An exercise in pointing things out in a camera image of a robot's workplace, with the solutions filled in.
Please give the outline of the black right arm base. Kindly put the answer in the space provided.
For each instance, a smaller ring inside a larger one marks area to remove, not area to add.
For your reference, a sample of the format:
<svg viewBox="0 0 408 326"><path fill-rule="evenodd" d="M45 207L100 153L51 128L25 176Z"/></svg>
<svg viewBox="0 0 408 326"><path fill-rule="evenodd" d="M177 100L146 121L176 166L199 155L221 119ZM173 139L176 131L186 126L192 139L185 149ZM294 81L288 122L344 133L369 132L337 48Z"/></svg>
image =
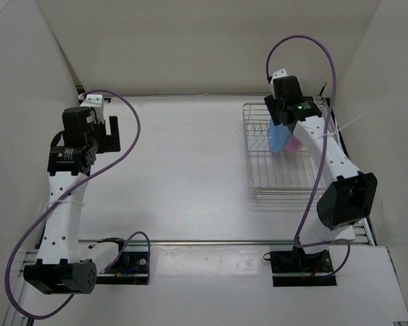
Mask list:
<svg viewBox="0 0 408 326"><path fill-rule="evenodd" d="M274 287L337 286L329 251L307 255L303 250L270 251L263 259L271 263Z"/></svg>

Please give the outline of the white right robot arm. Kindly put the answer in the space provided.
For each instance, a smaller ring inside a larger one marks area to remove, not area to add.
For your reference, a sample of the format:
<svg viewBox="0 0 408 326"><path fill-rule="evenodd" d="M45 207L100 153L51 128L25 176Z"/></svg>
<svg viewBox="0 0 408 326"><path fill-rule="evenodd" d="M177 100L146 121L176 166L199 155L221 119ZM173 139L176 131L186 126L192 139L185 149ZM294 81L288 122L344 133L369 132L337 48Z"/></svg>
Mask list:
<svg viewBox="0 0 408 326"><path fill-rule="evenodd" d="M306 272L316 264L316 253L349 226L368 217L377 189L373 173L363 173L328 136L326 118L313 100L307 100L298 79L285 70L269 80L271 95L265 98L273 123L284 125L308 151L318 166L326 190L316 204L317 218L305 232L296 232L292 265Z"/></svg>

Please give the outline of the blue plastic plate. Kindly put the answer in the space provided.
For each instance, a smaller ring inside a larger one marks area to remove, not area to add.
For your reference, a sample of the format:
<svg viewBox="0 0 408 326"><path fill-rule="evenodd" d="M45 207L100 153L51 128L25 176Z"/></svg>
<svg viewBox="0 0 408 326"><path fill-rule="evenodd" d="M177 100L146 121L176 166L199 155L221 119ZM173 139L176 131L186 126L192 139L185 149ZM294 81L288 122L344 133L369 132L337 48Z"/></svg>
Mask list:
<svg viewBox="0 0 408 326"><path fill-rule="evenodd" d="M268 140L269 148L273 153L285 150L291 138L292 133L287 126L283 124L275 125L272 119L269 120Z"/></svg>

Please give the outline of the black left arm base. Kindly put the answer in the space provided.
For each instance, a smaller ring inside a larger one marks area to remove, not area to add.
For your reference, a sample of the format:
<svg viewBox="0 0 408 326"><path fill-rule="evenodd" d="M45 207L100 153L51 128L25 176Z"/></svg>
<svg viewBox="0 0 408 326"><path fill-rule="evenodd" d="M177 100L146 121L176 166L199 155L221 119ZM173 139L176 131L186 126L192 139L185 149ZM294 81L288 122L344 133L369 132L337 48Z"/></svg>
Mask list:
<svg viewBox="0 0 408 326"><path fill-rule="evenodd" d="M97 276L97 285L149 285L151 246L147 249L128 249L126 240L122 238L105 238L97 243L114 243L121 252L112 267Z"/></svg>

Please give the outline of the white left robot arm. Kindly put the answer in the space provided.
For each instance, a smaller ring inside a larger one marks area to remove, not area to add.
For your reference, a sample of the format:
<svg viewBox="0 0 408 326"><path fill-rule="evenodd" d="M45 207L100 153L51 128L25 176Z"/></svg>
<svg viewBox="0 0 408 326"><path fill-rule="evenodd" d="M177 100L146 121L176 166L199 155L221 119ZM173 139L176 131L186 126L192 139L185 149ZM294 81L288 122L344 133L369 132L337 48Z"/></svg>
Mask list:
<svg viewBox="0 0 408 326"><path fill-rule="evenodd" d="M26 282L43 294L89 294L97 279L97 267L79 248L80 217L85 185L69 188L90 176L98 153L120 151L118 118L106 133L103 106L82 104L65 109L63 130L50 144L48 174L49 208L43 239L35 264L25 266Z"/></svg>

